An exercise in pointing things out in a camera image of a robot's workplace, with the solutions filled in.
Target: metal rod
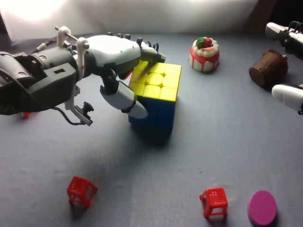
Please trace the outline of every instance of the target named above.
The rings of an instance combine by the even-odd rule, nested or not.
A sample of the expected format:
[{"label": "metal rod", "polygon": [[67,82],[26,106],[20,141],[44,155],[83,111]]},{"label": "metal rod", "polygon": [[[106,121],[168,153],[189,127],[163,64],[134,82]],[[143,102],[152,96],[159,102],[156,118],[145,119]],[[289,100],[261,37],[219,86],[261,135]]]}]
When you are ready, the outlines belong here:
[{"label": "metal rod", "polygon": [[67,34],[67,33],[65,33],[65,36],[66,36],[66,37],[69,37],[69,38],[71,38],[71,39],[73,39],[73,40],[75,40],[75,41],[78,40],[78,39],[77,39],[76,37],[74,37],[73,35],[70,35],[70,34]]}]

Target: gray table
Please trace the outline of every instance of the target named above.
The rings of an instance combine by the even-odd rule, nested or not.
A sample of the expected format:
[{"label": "gray table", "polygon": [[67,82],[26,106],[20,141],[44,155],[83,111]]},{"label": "gray table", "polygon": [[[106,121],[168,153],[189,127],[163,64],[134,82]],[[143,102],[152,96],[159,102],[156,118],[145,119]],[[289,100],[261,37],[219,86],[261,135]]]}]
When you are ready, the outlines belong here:
[{"label": "gray table", "polygon": [[[303,118],[248,75],[266,49],[282,47],[258,36],[213,36],[221,64],[202,75],[187,62],[197,36],[143,37],[160,44],[167,63],[182,65],[171,136],[131,127],[127,115],[103,100],[97,76],[80,82],[76,98],[95,108],[90,127],[70,126],[52,110],[25,121],[1,116],[0,226],[250,227],[246,208],[258,190],[275,196],[278,226],[301,226]],[[2,42],[1,49],[28,52],[40,43],[10,50]],[[302,71],[302,62],[289,56],[287,82],[302,84]],[[66,193],[74,175],[99,186],[80,214]],[[217,186],[225,188],[229,216],[208,223],[199,194]]]}]

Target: white backdrop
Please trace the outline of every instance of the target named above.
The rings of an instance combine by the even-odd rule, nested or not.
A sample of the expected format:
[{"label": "white backdrop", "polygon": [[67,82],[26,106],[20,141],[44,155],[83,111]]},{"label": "white backdrop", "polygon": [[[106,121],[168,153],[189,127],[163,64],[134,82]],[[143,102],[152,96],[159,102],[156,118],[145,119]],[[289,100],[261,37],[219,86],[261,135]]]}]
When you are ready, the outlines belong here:
[{"label": "white backdrop", "polygon": [[258,0],[0,0],[12,41],[87,33],[217,33],[240,30]]}]

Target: rubik's cube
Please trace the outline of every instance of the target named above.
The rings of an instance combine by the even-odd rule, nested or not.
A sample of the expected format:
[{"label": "rubik's cube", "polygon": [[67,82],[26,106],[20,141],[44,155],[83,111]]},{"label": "rubik's cube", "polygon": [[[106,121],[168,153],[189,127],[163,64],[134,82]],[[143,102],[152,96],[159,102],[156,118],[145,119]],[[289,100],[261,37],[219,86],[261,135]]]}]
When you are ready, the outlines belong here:
[{"label": "rubik's cube", "polygon": [[172,130],[181,65],[157,63],[149,69],[147,67],[148,62],[141,61],[134,68],[129,87],[148,111],[148,116],[144,119],[128,116],[128,121]]}]

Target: bright light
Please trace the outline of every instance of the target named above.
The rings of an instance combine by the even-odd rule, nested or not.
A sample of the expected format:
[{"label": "bright light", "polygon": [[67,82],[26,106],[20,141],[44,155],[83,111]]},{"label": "bright light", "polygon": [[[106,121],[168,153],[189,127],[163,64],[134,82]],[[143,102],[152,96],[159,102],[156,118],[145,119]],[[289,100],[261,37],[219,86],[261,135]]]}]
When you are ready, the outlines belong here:
[{"label": "bright light", "polygon": [[57,13],[65,2],[66,0],[0,0],[0,8],[1,11],[24,20],[40,21]]}]

